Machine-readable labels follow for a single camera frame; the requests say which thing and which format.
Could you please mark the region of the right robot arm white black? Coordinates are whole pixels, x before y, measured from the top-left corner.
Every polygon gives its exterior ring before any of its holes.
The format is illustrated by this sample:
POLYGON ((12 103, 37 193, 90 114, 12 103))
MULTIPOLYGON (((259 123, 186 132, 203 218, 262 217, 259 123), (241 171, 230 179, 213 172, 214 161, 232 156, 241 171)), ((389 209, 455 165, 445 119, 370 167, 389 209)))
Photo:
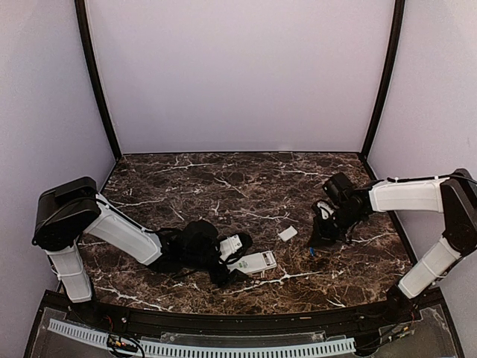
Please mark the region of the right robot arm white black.
POLYGON ((460 261, 476 251, 476 179, 466 169, 421 178, 386 178, 356 186, 343 173, 328 178, 327 198, 312 205, 311 249, 351 242, 351 233, 374 213, 396 213, 406 233, 434 234, 419 260, 389 290, 381 318, 397 323, 410 300, 442 280, 460 261))

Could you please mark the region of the white remote control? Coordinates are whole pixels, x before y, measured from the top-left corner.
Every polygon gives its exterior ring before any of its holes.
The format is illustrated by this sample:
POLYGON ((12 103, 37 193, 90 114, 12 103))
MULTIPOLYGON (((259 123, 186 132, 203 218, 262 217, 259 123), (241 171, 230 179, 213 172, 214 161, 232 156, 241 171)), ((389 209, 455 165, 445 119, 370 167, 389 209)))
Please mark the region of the white remote control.
POLYGON ((256 274, 276 267, 277 261, 272 251, 249 254, 227 266, 231 271, 237 269, 244 274, 256 274))

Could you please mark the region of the white battery cover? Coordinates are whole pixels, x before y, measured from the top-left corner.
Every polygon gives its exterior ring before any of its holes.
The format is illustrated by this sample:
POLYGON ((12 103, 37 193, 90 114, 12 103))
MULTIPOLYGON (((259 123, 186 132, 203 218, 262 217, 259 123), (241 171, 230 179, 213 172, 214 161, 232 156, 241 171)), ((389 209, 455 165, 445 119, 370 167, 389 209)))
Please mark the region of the white battery cover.
POLYGON ((278 237, 283 241, 287 242, 297 235, 297 230, 293 226, 289 226, 282 232, 278 233, 278 237))

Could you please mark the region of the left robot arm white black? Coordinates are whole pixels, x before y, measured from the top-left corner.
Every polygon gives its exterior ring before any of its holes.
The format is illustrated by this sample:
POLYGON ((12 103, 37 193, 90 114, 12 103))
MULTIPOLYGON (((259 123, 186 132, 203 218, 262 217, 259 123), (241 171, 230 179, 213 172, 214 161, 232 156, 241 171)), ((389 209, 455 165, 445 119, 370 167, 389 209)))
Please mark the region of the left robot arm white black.
POLYGON ((32 243, 47 253, 70 301, 76 303, 76 313, 89 325, 100 324, 105 309, 92 298, 78 250, 78 238, 84 234, 115 246, 151 271, 205 271, 218 287, 236 278, 221 257, 218 232, 209 222, 191 222, 183 229, 147 229, 116 209, 92 178, 82 177, 40 195, 32 243))

